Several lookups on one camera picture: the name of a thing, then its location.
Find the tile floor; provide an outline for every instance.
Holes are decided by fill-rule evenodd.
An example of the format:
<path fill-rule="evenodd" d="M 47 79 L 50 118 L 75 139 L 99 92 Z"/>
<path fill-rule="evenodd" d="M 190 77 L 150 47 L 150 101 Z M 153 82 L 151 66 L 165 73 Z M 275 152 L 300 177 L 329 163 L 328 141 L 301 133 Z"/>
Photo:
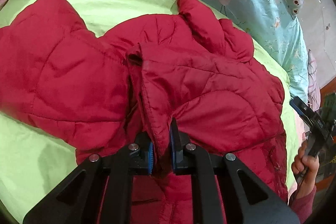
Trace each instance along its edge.
<path fill-rule="evenodd" d="M 320 88 L 336 76 L 336 7 L 332 0 L 304 0 L 298 15 L 307 49 L 318 66 Z"/>

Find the metal screw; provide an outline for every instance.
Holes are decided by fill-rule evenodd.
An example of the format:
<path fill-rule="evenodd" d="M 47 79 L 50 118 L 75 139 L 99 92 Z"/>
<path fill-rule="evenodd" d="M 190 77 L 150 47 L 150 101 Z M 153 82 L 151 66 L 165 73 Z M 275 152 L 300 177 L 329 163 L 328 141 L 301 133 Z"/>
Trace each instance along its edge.
<path fill-rule="evenodd" d="M 92 155 L 89 156 L 89 160 L 90 160 L 91 162 L 95 162 L 95 161 L 99 160 L 99 155 L 97 155 L 97 154 L 92 154 Z"/>
<path fill-rule="evenodd" d="M 225 155 L 225 158 L 226 158 L 227 160 L 233 161 L 233 160 L 236 159 L 236 156 L 235 156 L 234 154 L 232 154 L 232 153 L 227 153 L 227 154 Z"/>
<path fill-rule="evenodd" d="M 129 150 L 132 150 L 132 151 L 135 151 L 135 150 L 138 150 L 138 149 L 139 149 L 139 146 L 138 146 L 136 143 L 131 143 L 131 144 L 128 146 L 128 149 L 129 149 Z"/>
<path fill-rule="evenodd" d="M 188 144 L 185 146 L 185 148 L 186 148 L 187 150 L 193 151 L 193 150 L 196 149 L 196 145 L 194 145 L 193 143 L 188 143 Z"/>

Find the light green sheet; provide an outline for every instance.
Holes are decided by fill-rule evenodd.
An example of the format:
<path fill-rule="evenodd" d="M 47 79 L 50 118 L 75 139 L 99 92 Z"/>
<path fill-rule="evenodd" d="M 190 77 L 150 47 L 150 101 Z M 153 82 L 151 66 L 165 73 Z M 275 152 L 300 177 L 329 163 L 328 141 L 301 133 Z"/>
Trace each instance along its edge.
<path fill-rule="evenodd" d="M 36 0 L 9 0 L 0 11 L 0 27 Z M 113 26 L 144 14 L 176 14 L 175 0 L 68 0 L 97 37 Z M 224 15 L 214 10 L 217 18 Z M 285 89 L 281 119 L 287 133 L 287 187 L 294 182 L 290 165 L 298 149 L 289 78 L 254 41 L 254 57 L 277 76 Z M 24 215 L 75 167 L 74 148 L 41 130 L 0 114 L 0 200 L 22 223 Z"/>

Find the person's arm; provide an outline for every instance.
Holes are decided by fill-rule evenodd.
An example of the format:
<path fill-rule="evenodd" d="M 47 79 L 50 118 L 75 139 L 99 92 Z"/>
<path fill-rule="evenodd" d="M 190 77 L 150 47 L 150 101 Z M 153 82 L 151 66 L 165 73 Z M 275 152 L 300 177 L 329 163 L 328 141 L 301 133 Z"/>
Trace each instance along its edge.
<path fill-rule="evenodd" d="M 316 193 L 315 179 L 320 167 L 319 158 L 305 156 L 306 148 L 307 142 L 304 141 L 292 163 L 292 171 L 295 175 L 302 172 L 305 167 L 309 168 L 300 188 L 292 194 L 290 199 L 290 207 L 298 215 L 301 223 L 304 223 L 312 213 Z"/>

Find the human hand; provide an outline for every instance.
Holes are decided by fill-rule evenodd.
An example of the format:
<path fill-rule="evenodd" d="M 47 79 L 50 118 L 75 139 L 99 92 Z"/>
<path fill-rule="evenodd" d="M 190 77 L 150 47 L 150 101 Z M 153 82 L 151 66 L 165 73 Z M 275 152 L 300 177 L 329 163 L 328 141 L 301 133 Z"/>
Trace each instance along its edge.
<path fill-rule="evenodd" d="M 305 150 L 307 148 L 307 141 L 304 141 L 298 150 L 298 154 L 294 158 L 292 163 L 292 171 L 295 175 L 302 172 L 305 167 L 308 167 L 307 174 L 301 184 L 301 187 L 296 195 L 296 199 L 303 198 L 311 193 L 315 186 L 315 179 L 319 170 L 319 158 L 312 156 L 305 156 Z"/>

